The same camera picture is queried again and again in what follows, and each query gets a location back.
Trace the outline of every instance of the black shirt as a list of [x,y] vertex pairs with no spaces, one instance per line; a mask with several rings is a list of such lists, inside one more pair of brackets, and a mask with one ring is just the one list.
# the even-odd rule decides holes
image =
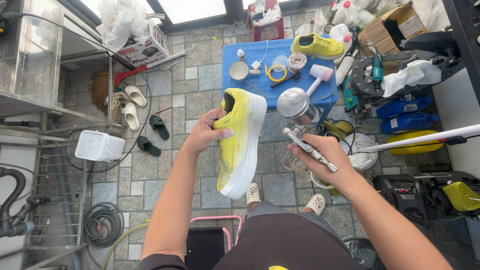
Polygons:
[[[238,243],[213,270],[356,270],[362,269],[338,238],[317,224],[294,214],[248,218]],[[139,270],[187,270],[176,255],[152,254]]]

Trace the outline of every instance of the hand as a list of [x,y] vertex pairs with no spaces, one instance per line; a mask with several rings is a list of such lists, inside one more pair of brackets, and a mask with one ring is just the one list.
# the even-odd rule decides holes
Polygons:
[[226,115],[227,112],[222,108],[216,108],[202,114],[193,127],[192,132],[190,132],[190,135],[185,140],[182,148],[185,147],[196,154],[200,154],[205,151],[213,141],[232,137],[232,129],[212,129],[213,122]]
[[302,140],[338,167],[338,170],[333,173],[327,166],[303,151],[302,148],[296,145],[289,145],[288,149],[300,159],[318,179],[337,187],[338,185],[348,184],[349,179],[359,175],[352,167],[350,160],[335,137],[316,136],[305,133],[302,136]]

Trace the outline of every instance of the black shoe lining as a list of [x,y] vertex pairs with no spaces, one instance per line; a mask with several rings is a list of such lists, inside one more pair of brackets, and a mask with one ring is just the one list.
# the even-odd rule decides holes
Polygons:
[[235,99],[227,92],[223,93],[223,99],[225,100],[225,111],[231,112],[233,110],[233,105],[235,105]]
[[308,46],[313,43],[313,36],[306,36],[299,38],[300,46]]

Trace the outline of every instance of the blue plastic jug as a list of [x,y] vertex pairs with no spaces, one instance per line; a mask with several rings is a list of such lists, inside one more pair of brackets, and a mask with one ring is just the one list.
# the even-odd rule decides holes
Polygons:
[[422,130],[430,127],[433,122],[440,120],[437,114],[428,115],[423,112],[405,113],[380,124],[385,134],[405,133],[412,130]]
[[389,119],[400,114],[420,111],[423,110],[432,101],[433,98],[429,96],[415,96],[415,99],[410,101],[402,101],[401,99],[396,98],[392,102],[378,108],[377,116],[380,119]]

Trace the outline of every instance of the gray shorts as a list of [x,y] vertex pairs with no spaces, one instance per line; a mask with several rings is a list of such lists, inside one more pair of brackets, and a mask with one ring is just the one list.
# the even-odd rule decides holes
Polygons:
[[[262,202],[258,203],[253,208],[253,210],[251,212],[247,213],[247,219],[249,217],[259,216],[259,215],[288,214],[288,213],[290,213],[290,212],[288,212],[287,210],[282,209],[278,206],[273,205],[271,202],[262,201]],[[342,238],[340,238],[340,236],[338,236],[338,234],[332,229],[332,227],[330,227],[330,225],[328,225],[328,223],[324,219],[322,219],[321,217],[317,216],[314,213],[309,213],[309,212],[302,212],[302,213],[298,213],[297,215],[299,215],[301,217],[304,217],[304,218],[308,219],[309,221],[317,224],[318,226],[324,228],[329,233],[331,233],[333,236],[338,238],[340,240],[340,242],[343,243]]]

